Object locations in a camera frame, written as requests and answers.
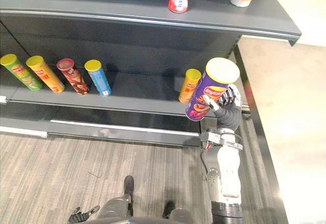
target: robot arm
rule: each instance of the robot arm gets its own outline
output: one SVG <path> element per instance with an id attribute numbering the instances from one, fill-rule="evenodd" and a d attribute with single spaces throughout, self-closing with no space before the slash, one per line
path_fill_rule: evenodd
<path id="1" fill-rule="evenodd" d="M 241 122 L 241 96 L 235 85 L 230 85 L 219 103 L 203 96 L 218 119 L 216 130 L 203 132 L 202 160 L 212 204 L 213 223 L 243 223 L 241 211 L 241 184 L 238 176 L 241 139 L 234 131 Z"/>

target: black cable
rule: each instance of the black cable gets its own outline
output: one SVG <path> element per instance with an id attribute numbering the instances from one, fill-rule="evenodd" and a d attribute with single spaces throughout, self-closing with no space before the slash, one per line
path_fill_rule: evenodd
<path id="1" fill-rule="evenodd" d="M 205 167 L 205 171 L 206 171 L 206 174 L 208 173 L 208 170 L 207 170 L 207 166 L 205 165 L 205 162 L 204 162 L 204 160 L 203 160 L 203 153 L 204 153 L 204 151 L 202 151 L 201 153 L 200 153 L 200 159 L 202 160 L 202 163 L 203 163 L 203 165 L 204 165 L 204 167 Z"/>

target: black shoe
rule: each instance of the black shoe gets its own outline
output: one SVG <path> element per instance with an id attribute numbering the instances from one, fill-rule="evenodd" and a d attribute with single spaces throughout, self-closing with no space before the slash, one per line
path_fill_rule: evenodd
<path id="1" fill-rule="evenodd" d="M 163 215 L 162 217 L 164 219 L 169 219 L 171 212 L 175 209 L 175 204 L 173 201 L 168 201 L 167 204 L 164 207 Z"/>
<path id="2" fill-rule="evenodd" d="M 128 215 L 133 216 L 133 189 L 134 189 L 134 183 L 133 183 L 133 177 L 132 176 L 126 176 L 124 179 L 123 184 L 123 191 L 124 194 L 129 194 L 131 196 L 130 204 L 128 204 Z"/>

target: shelf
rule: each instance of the shelf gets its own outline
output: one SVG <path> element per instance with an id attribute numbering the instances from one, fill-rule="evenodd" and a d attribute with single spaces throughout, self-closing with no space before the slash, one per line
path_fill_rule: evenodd
<path id="1" fill-rule="evenodd" d="M 109 20 L 133 24 L 227 31 L 295 42 L 301 32 L 277 0 L 253 0 L 246 8 L 229 0 L 190 0 L 176 14 L 168 0 L 0 0 L 3 15 L 39 15 Z"/>
<path id="2" fill-rule="evenodd" d="M 6 90 L 9 89 L 14 93 L 8 96 L 7 100 L 19 103 L 185 116 L 184 111 L 187 104 L 178 101 L 183 78 L 108 72 L 106 76 L 113 93 L 111 96 L 101 97 L 90 81 L 88 74 L 84 75 L 84 78 L 86 83 L 90 85 L 90 92 L 86 95 L 79 95 L 63 75 L 57 70 L 56 72 L 60 80 L 66 85 L 66 89 L 62 93 L 54 93 L 46 85 L 39 91 L 30 91 L 22 86 L 18 88 L 9 86 Z M 6 72 L 3 79 L 9 76 L 12 75 Z M 207 117 L 214 118 L 214 114 L 210 112 Z"/>
<path id="3" fill-rule="evenodd" d="M 199 123 L 184 118 L 184 123 L 176 120 L 176 126 L 171 128 L 172 125 L 167 120 L 167 116 L 153 114 L 68 109 L 28 103 L 0 105 L 2 132 L 41 137 L 59 134 L 183 147 L 200 146 Z"/>

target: yellow chip can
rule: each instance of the yellow chip can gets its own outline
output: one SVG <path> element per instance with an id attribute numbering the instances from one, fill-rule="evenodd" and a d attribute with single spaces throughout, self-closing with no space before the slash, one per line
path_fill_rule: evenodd
<path id="1" fill-rule="evenodd" d="M 51 68 L 46 64 L 42 56 L 32 56 L 26 61 L 29 66 L 39 78 L 54 92 L 60 93 L 64 91 L 65 86 L 54 74 Z"/>

